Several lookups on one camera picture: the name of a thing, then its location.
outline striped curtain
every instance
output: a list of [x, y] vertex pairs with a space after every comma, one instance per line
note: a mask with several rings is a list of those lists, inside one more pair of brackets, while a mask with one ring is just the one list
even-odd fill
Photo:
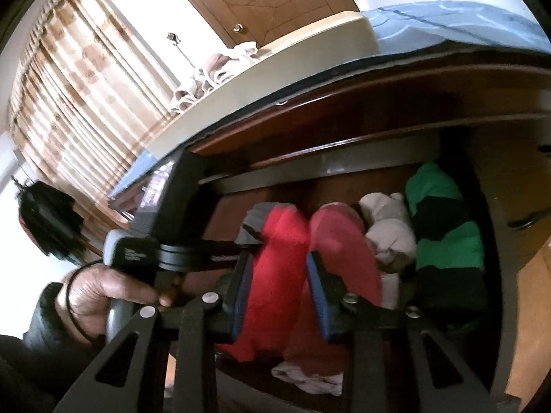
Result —
[[103, 239], [126, 222], [107, 195], [173, 118], [176, 83], [105, 0], [49, 4], [20, 61], [10, 132], [39, 178], [73, 196], [84, 227]]

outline white cloth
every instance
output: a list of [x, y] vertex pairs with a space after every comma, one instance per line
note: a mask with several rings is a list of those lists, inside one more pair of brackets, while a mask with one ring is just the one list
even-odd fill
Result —
[[382, 270], [400, 272], [415, 259], [417, 245], [406, 204], [400, 193], [390, 197], [372, 193], [360, 199], [360, 208], [370, 228], [365, 237], [376, 247]]
[[395, 310], [400, 299], [400, 275], [381, 272], [381, 307]]
[[182, 113], [215, 88], [260, 62], [256, 42], [245, 42], [212, 54], [203, 66], [182, 82], [170, 102], [171, 110]]
[[272, 376], [289, 383], [294, 383], [303, 392], [310, 394], [332, 394], [340, 396], [343, 392], [343, 373], [330, 376], [314, 374], [304, 375], [299, 366], [288, 362], [281, 362], [272, 368]]

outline green cloth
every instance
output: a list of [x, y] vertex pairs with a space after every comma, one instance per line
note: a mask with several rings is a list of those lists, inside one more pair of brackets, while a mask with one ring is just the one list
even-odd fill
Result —
[[473, 221], [448, 232], [441, 241], [421, 239], [417, 244], [417, 270], [433, 265], [439, 269], [484, 269], [484, 245]]
[[463, 199], [454, 179], [432, 162], [422, 165], [406, 183], [406, 196], [412, 216], [417, 213], [417, 204], [429, 195], [448, 199]]

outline wrist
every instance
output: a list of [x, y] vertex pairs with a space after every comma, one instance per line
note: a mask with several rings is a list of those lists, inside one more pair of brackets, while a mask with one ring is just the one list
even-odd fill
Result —
[[90, 341], [87, 340], [84, 337], [84, 335], [82, 335], [79, 332], [79, 330], [72, 322], [71, 317], [69, 316], [69, 313], [67, 311], [68, 308], [65, 303], [65, 286], [61, 289], [60, 293], [57, 295], [54, 305], [56, 308], [57, 315], [60, 317], [60, 320], [65, 326], [65, 330], [67, 331], [69, 336], [81, 345], [92, 346], [92, 343], [90, 343]]

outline hand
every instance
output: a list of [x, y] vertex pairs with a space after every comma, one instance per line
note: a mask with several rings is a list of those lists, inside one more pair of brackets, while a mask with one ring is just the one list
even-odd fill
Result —
[[[64, 278], [64, 286], [56, 298], [56, 311], [69, 334], [79, 343], [91, 343], [78, 331], [67, 313], [65, 293], [67, 281], [71, 274]], [[110, 269], [103, 264], [96, 264], [83, 270], [73, 281], [69, 302], [71, 311], [79, 326], [90, 337], [96, 338], [105, 333], [110, 298], [125, 299], [134, 303], [151, 304], [159, 297], [155, 289], [130, 276]], [[161, 297], [161, 305], [169, 305], [166, 297]]]

